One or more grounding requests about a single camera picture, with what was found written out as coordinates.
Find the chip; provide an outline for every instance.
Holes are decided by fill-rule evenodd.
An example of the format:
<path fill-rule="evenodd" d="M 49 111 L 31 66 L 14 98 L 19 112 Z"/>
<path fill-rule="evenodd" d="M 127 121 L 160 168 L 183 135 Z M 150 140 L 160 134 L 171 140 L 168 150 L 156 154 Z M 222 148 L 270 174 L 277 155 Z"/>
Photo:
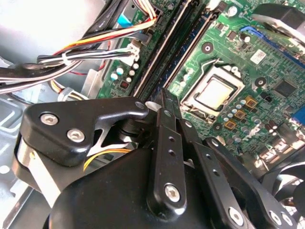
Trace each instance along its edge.
<path fill-rule="evenodd" d="M 231 31 L 231 32 L 229 33 L 229 35 L 228 35 L 228 38 L 229 38 L 230 40 L 233 40 L 236 36 L 237 36 L 237 33 L 234 32 L 234 31 Z"/>
<path fill-rule="evenodd" d="M 219 30 L 222 30 L 222 29 L 224 28 L 224 24 L 219 23 L 218 26 L 217 26 L 217 28 L 218 28 Z"/>
<path fill-rule="evenodd" d="M 279 84 L 277 84 L 274 88 L 274 90 L 282 95 L 283 97 L 287 98 L 290 96 L 293 92 L 295 92 L 296 87 L 291 85 L 285 80 L 282 80 Z"/>
<path fill-rule="evenodd" d="M 242 49 L 246 49 L 248 47 L 248 44 L 246 44 L 246 43 L 244 43 L 243 45 L 242 45 Z"/>
<path fill-rule="evenodd" d="M 238 119 L 243 119 L 243 118 L 246 116 L 246 113 L 243 112 L 243 111 L 241 111 L 241 110 L 238 110 L 238 111 L 234 114 L 234 116 L 235 116 L 236 118 L 238 118 Z"/>
<path fill-rule="evenodd" d="M 247 107 L 254 108 L 257 105 L 257 101 L 255 101 L 254 98 L 252 98 L 249 95 L 245 98 L 245 100 L 246 100 L 246 104 L 245 105 Z"/>
<path fill-rule="evenodd" d="M 229 120 L 228 122 L 226 122 L 224 124 L 225 128 L 229 129 L 229 130 L 233 130 L 236 127 L 236 123 L 233 122 L 232 120 Z"/>

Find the white connector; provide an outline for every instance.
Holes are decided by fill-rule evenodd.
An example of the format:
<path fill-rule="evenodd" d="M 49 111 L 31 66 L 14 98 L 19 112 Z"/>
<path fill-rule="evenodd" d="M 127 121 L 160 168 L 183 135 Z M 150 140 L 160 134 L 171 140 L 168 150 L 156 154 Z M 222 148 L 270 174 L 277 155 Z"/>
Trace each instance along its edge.
<path fill-rule="evenodd" d="M 128 57 L 122 57 L 120 58 L 120 61 L 127 64 L 128 66 L 132 66 L 134 62 L 137 62 L 140 58 L 140 47 L 141 45 L 136 42 L 131 42 L 128 44 L 127 49 L 132 53 L 132 55 Z"/>

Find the mounting hole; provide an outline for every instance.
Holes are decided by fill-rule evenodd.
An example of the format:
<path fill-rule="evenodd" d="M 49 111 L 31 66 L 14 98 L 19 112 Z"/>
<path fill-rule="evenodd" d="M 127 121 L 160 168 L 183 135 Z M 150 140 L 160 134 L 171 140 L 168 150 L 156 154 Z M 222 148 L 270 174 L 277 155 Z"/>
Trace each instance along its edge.
<path fill-rule="evenodd" d="M 189 121 L 185 121 L 185 124 L 187 127 L 191 128 L 192 127 L 192 124 L 189 122 Z"/>
<path fill-rule="evenodd" d="M 219 175 L 219 173 L 217 172 L 216 169 L 213 169 L 213 173 L 214 173 L 216 176 L 220 177 L 220 175 Z"/>
<path fill-rule="evenodd" d="M 208 159 L 210 159 L 210 160 L 212 159 L 212 158 L 211 158 L 211 155 L 209 155 L 209 154 L 206 154 L 205 156 L 206 156 Z"/>
<path fill-rule="evenodd" d="M 206 42 L 202 45 L 201 50 L 205 54 L 210 54 L 214 50 L 214 46 L 211 42 Z"/>
<path fill-rule="evenodd" d="M 0 166 L 0 173 L 7 174 L 10 171 L 10 167 L 8 166 Z"/>
<path fill-rule="evenodd" d="M 213 143 L 213 145 L 216 146 L 216 147 L 219 146 L 219 145 L 218 145 L 218 142 L 216 142 L 214 139 L 212 139 L 212 143 Z"/>
<path fill-rule="evenodd" d="M 175 142 L 175 139 L 173 137 L 168 138 L 171 142 Z"/>
<path fill-rule="evenodd" d="M 167 116 L 169 116 L 169 117 L 172 116 L 172 114 L 171 114 L 169 111 L 167 111 L 167 110 L 165 110 L 164 113 L 165 113 Z"/>
<path fill-rule="evenodd" d="M 144 108 L 145 108 L 144 104 L 142 104 L 142 103 L 140 103 L 140 102 L 135 102 L 135 105 L 136 105 L 137 107 L 139 107 L 140 109 L 144 109 Z"/>
<path fill-rule="evenodd" d="M 168 153 L 169 153 L 171 156 L 176 156 L 176 153 L 175 153 L 173 150 L 171 150 L 171 149 L 168 151 Z"/>

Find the yellow wire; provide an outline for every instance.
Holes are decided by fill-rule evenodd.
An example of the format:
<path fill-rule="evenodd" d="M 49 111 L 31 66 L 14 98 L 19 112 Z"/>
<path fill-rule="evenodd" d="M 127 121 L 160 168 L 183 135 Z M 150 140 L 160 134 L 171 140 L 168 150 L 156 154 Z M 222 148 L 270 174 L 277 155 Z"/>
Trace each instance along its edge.
<path fill-rule="evenodd" d="M 131 150 L 130 149 L 108 149 L 102 152 L 99 152 L 97 154 L 94 154 L 93 156 L 91 156 L 84 164 L 84 171 L 86 170 L 86 168 L 89 166 L 89 164 L 98 156 L 103 155 L 103 154 L 109 154 L 109 153 L 122 153 L 122 154 L 126 154 L 129 153 Z"/>
<path fill-rule="evenodd" d="M 101 39 L 104 39 L 104 38 L 107 38 L 107 37 L 112 37 L 112 36 L 116 36 L 116 35 L 120 35 L 120 34 L 125 34 L 125 33 L 133 32 L 133 31 L 137 31 L 137 30 L 144 30 L 146 28 L 149 28 L 149 27 L 153 26 L 155 24 L 155 21 L 156 21 L 156 19 L 153 19 L 151 21 L 147 21 L 147 22 L 144 22 L 142 24 L 138 24 L 138 25 L 134 25 L 132 27 L 126 28 L 122 31 L 113 31 L 113 32 L 110 32 L 110 33 L 107 33 L 107 34 L 87 38 L 87 39 L 84 39 L 84 40 L 79 40 L 79 41 L 76 41 L 76 42 L 73 42 L 73 43 L 67 45 L 63 49 L 66 49 L 66 48 L 68 48 L 70 46 L 73 46 L 73 45 L 76 45 L 76 44 L 93 42 L 93 41 L 101 40 Z"/>
<path fill-rule="evenodd" d="M 146 22 L 143 22 L 141 24 L 133 25 L 133 26 L 131 26 L 129 28 L 126 28 L 124 30 L 112 31 L 112 32 L 109 32 L 107 34 L 87 38 L 87 39 L 84 39 L 84 40 L 79 40 L 79 41 L 76 41 L 76 42 L 73 42 L 73 43 L 67 45 L 63 49 L 66 49 L 66 48 L 68 48 L 70 46 L 73 46 L 73 45 L 76 45 L 76 44 L 94 42 L 96 40 L 102 40 L 102 39 L 107 38 L 107 37 L 121 35 L 121 34 L 133 32 L 133 31 L 138 31 L 138 30 L 144 30 L 146 28 L 149 28 L 149 27 L 153 26 L 156 23 L 156 20 L 157 20 L 156 16 L 157 15 L 156 15 L 155 11 L 153 10 L 153 7 L 152 7 L 151 3 L 148 0 L 139 0 L 138 2 L 141 5 L 141 7 L 149 14 L 149 17 L 151 19 L 150 21 L 146 21 Z"/>

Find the black capacitor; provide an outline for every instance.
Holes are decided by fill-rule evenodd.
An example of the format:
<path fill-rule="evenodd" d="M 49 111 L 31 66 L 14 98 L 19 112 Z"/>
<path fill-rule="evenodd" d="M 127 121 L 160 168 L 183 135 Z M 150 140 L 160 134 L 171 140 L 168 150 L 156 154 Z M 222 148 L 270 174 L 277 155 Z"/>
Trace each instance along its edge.
<path fill-rule="evenodd" d="M 272 129 L 272 127 L 269 124 L 265 124 L 265 128 L 269 133 L 273 133 L 274 130 Z"/>
<path fill-rule="evenodd" d="M 269 121 L 269 125 L 271 126 L 271 128 L 273 129 L 273 130 L 276 130 L 277 129 L 277 124 L 275 123 L 275 121 L 273 121 L 273 120 L 270 120 Z"/>
<path fill-rule="evenodd" d="M 249 43 L 251 40 L 251 37 L 245 33 L 240 34 L 239 38 L 245 43 Z"/>

